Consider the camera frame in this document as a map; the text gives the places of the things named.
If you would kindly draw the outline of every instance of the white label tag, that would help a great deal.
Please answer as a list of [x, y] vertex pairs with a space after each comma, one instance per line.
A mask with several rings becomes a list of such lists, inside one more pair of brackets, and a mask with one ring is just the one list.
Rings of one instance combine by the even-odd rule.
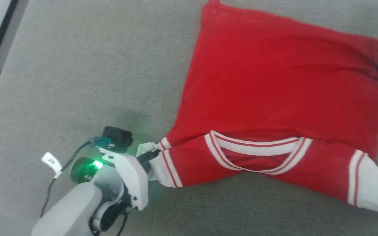
[[42, 157], [42, 162], [54, 170], [56, 174], [54, 178], [58, 178], [62, 174], [62, 165], [50, 152], [45, 153], [45, 155]]

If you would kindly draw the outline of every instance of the red jersey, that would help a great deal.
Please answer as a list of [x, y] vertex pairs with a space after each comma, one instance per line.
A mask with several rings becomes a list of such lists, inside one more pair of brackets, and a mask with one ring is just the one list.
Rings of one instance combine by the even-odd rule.
[[251, 142], [215, 131], [162, 151], [150, 161], [167, 187], [183, 187], [250, 171], [378, 211], [378, 166], [368, 154], [324, 140]]
[[375, 160], [378, 40], [210, 1], [177, 120], [178, 146], [215, 130], [250, 141], [307, 137]]

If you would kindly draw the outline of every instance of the white stripe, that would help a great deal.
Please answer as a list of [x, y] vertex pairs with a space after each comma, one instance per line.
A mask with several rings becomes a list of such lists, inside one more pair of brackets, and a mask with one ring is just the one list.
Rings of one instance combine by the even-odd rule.
[[362, 151], [356, 150], [349, 162], [349, 186], [348, 186], [348, 203], [354, 204], [355, 188], [357, 187], [356, 173], [357, 165], [360, 157], [363, 155]]
[[161, 151], [165, 151], [164, 148], [162, 147], [162, 144], [161, 144], [161, 141], [157, 144], [158, 148], [161, 150]]
[[244, 146], [238, 145], [231, 142], [227, 142], [222, 139], [217, 139], [217, 143], [220, 147], [234, 151], [240, 154], [245, 155], [255, 155], [255, 156], [275, 156], [275, 155], [282, 155], [288, 154], [293, 151], [293, 149], [297, 146], [297, 142], [281, 144], [278, 146], [273, 147], [253, 147], [253, 146]]
[[221, 137], [221, 138], [224, 138], [224, 139], [234, 141], [234, 142], [239, 142], [239, 143], [243, 143], [243, 144], [250, 144], [250, 145], [276, 145], [276, 144], [286, 143], [286, 142], [289, 142], [289, 141], [295, 141], [295, 140], [299, 139], [299, 138], [288, 138], [288, 139], [282, 139], [282, 140], [272, 141], [272, 142], [251, 142], [251, 141], [229, 138], [229, 137], [224, 136], [223, 134], [220, 134], [220, 133], [218, 133], [214, 130], [211, 131], [211, 134], [213, 134], [214, 136], [218, 136], [218, 137]]
[[293, 158], [295, 157], [295, 154], [299, 152], [299, 149], [302, 146], [302, 143], [304, 141], [304, 138], [300, 138], [299, 142], [297, 143], [297, 146], [295, 147], [295, 149], [291, 152], [291, 154], [282, 162], [282, 164], [280, 164], [278, 167], [274, 168], [274, 169], [271, 169], [271, 170], [262, 170], [261, 173], [267, 173], [267, 172], [276, 172], [276, 171], [279, 171], [282, 169], [283, 166], [286, 166], [288, 165], [289, 162], [291, 162], [291, 160], [293, 160]]
[[261, 172], [268, 174], [268, 175], [280, 175], [282, 173], [285, 173], [285, 172], [291, 170], [304, 157], [304, 155], [306, 154], [307, 150], [309, 149], [312, 141], [313, 141], [312, 139], [305, 139], [304, 143], [301, 146], [298, 153], [292, 158], [292, 161], [287, 166], [285, 166], [284, 168], [282, 168], [282, 169], [280, 169], [276, 172], [272, 172], [272, 173], [267, 173], [267, 172], [264, 172], [264, 171], [261, 171]]
[[221, 156], [219, 155], [219, 153], [216, 151], [215, 147], [214, 147], [214, 144], [213, 144], [213, 140], [211, 138], [211, 135], [210, 134], [207, 134], [205, 137], [205, 141], [207, 143], [207, 146], [211, 152], [211, 154], [214, 156], [214, 158], [217, 160], [217, 162], [222, 165], [223, 167], [229, 169], [229, 170], [237, 170], [237, 171], [240, 171], [240, 169], [237, 169], [237, 168], [234, 168], [234, 167], [231, 167], [229, 166], [227, 163], [225, 163], [225, 161], [221, 158]]
[[148, 162], [153, 168], [154, 175], [162, 185], [175, 188], [170, 172], [168, 171], [164, 161], [163, 152], [161, 152], [156, 158]]
[[174, 178], [174, 181], [176, 182], [177, 187], [183, 187], [182, 181], [180, 180], [176, 168], [174, 168], [173, 161], [171, 160], [170, 153], [168, 150], [164, 151], [164, 157], [167, 161], [168, 167], [170, 168], [170, 172]]
[[214, 133], [211, 134], [210, 137], [211, 137], [211, 140], [213, 141], [213, 144], [215, 145], [215, 147], [217, 147], [217, 150], [218, 150], [218, 153], [219, 153], [221, 159], [224, 160], [225, 163], [227, 163], [228, 165], [230, 165], [230, 166], [233, 167], [233, 168], [241, 169], [241, 170], [246, 170], [246, 169], [244, 169], [244, 168], [242, 168], [242, 167], [240, 167], [240, 166], [238, 166], [238, 165], [232, 163], [232, 161], [230, 161], [230, 160], [227, 158], [227, 156], [226, 156], [226, 155], [224, 154], [224, 152], [222, 151], [222, 149], [221, 149], [219, 143], [217, 142], [217, 138], [215, 137]]
[[161, 142], [163, 143], [165, 149], [170, 149], [171, 148], [170, 142], [167, 140], [166, 137], [164, 137], [164, 139], [162, 139]]

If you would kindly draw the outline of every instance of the black cable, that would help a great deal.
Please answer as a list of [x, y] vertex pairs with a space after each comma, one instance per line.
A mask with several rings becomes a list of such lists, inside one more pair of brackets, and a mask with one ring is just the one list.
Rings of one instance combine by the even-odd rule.
[[[74, 160], [74, 158], [78, 155], [78, 153], [83, 149], [85, 148], [87, 145], [89, 145], [91, 142], [90, 141], [87, 141], [85, 142], [83, 145], [81, 145], [77, 151], [74, 152], [74, 154], [72, 154], [71, 158], [69, 158], [68, 162], [65, 164], [65, 166], [62, 168], [62, 170], [60, 170], [61, 172], [64, 172], [64, 170], [66, 170], [68, 168], [68, 166], [72, 163], [72, 161]], [[49, 202], [49, 197], [51, 195], [51, 189], [52, 189], [52, 186], [54, 184], [54, 182], [57, 180], [57, 178], [53, 178], [53, 180], [51, 181], [51, 183], [49, 184], [49, 187], [48, 187], [48, 193], [46, 195], [46, 201], [45, 201], [45, 204], [43, 205], [43, 208], [42, 208], [42, 212], [40, 213], [40, 218], [43, 217], [43, 215], [45, 214], [45, 208]]]
[[56, 180], [57, 180], [56, 178], [53, 178], [53, 180], [52, 180], [51, 183], [49, 184], [48, 193], [46, 194], [46, 201], [45, 201], [45, 204], [43, 205], [42, 212], [40, 213], [40, 218], [42, 218], [43, 215], [45, 214], [45, 208], [46, 208], [46, 206], [48, 205], [48, 202], [49, 202], [49, 196], [51, 195], [51, 188], [52, 188], [52, 185], [54, 184], [54, 182], [55, 182]]
[[122, 226], [120, 227], [120, 230], [119, 230], [119, 233], [117, 234], [117, 236], [120, 236], [122, 234], [122, 232], [123, 232], [123, 230], [125, 228], [126, 221], [128, 220], [129, 213], [124, 212], [122, 214], [125, 216], [125, 218], [123, 219]]
[[63, 172], [64, 170], [66, 170], [68, 168], [68, 166], [72, 163], [72, 161], [74, 160], [74, 158], [78, 155], [78, 153], [83, 149], [85, 148], [87, 145], [91, 144], [90, 141], [87, 141], [85, 142], [83, 145], [81, 145], [77, 151], [74, 152], [74, 154], [72, 154], [71, 158], [69, 158], [68, 162], [65, 164], [65, 166], [62, 168], [62, 170], [60, 170], [61, 172]]

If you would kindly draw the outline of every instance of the green led light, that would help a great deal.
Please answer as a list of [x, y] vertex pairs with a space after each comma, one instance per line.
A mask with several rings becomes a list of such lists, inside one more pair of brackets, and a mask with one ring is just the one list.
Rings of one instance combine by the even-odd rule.
[[101, 169], [103, 167], [103, 163], [101, 163], [100, 161], [98, 160], [95, 160], [93, 161], [93, 163], [91, 163], [93, 166], [95, 166], [97, 169]]

